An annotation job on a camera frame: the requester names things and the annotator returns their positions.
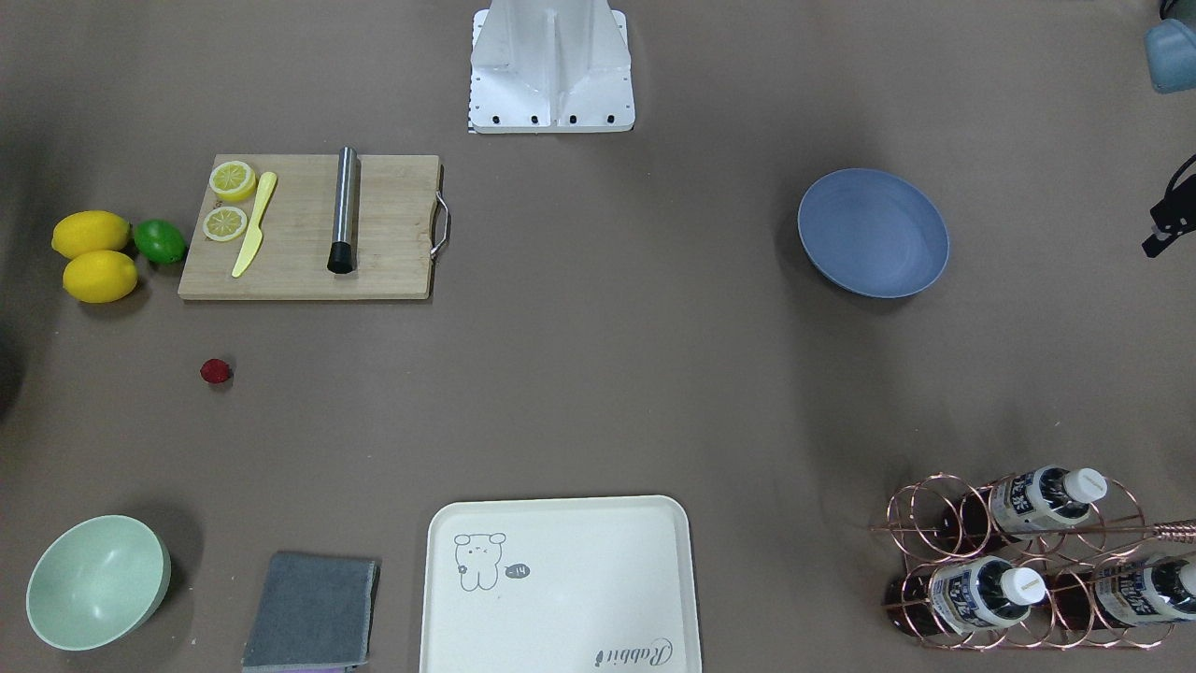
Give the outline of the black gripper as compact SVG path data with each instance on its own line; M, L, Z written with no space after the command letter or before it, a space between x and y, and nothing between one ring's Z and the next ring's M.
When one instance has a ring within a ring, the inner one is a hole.
M1149 214L1154 222L1152 235L1141 247L1149 259L1154 259L1171 246L1171 241L1195 230L1195 179L1186 178L1178 186L1168 186Z

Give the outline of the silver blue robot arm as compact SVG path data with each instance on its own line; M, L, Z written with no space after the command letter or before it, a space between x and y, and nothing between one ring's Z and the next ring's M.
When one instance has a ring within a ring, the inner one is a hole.
M1195 4L1161 1L1160 22L1145 33L1148 73L1157 93L1180 93L1195 88ZM1142 243L1147 257L1158 257L1195 230L1195 157L1189 157L1171 176L1163 198L1151 208L1152 234Z

